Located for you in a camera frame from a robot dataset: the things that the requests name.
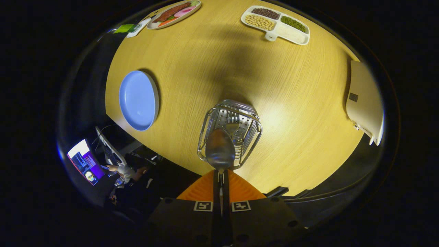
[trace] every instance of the empty blue plate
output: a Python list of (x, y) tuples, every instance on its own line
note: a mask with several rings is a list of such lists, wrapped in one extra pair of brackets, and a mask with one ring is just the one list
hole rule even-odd
[(151, 76), (140, 70), (128, 73), (120, 85), (119, 104), (131, 127), (147, 130), (158, 115), (158, 92)]

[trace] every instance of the metal spoon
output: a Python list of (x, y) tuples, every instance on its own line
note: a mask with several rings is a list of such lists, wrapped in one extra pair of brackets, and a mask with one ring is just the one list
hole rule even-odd
[(235, 146), (228, 133), (223, 129), (215, 129), (206, 142), (207, 162), (219, 173), (219, 199), (223, 214), (223, 173), (233, 165)]

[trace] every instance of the wooden table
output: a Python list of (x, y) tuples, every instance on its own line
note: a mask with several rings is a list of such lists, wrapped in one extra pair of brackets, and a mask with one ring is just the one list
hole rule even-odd
[[(306, 23), (308, 45), (270, 42), (245, 26), (240, 17), (252, 5)], [(187, 19), (121, 43), (108, 73), (106, 113), (147, 147), (203, 175), (212, 170), (197, 156), (204, 115), (226, 98), (249, 103), (263, 134), (235, 172), (263, 193), (284, 186), (294, 196), (334, 173), (363, 135), (345, 111), (351, 60), (358, 58), (340, 40), (294, 12), (257, 0), (202, 0)], [(160, 94), (157, 120), (143, 132), (126, 122), (119, 106), (120, 84), (137, 69), (155, 77)]]

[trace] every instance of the metal utensil holder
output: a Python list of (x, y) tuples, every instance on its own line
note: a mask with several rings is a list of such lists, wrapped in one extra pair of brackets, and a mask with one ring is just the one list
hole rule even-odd
[[(233, 133), (227, 127), (229, 124), (227, 118), (230, 114), (239, 117), (239, 126), (236, 130), (234, 129)], [(207, 162), (205, 157), (207, 137), (217, 128), (225, 130), (235, 146), (235, 162), (230, 169), (236, 170), (242, 167), (262, 135), (262, 125), (255, 108), (251, 105), (226, 99), (207, 111), (197, 149), (198, 157), (205, 162)]]

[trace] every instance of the monitor screen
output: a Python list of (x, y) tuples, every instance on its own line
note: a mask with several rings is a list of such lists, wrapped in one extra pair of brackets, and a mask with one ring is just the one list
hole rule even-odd
[(85, 139), (68, 151), (67, 156), (73, 165), (75, 165), (76, 169), (78, 169), (92, 185), (95, 185), (97, 181), (105, 175), (104, 170), (93, 157)]

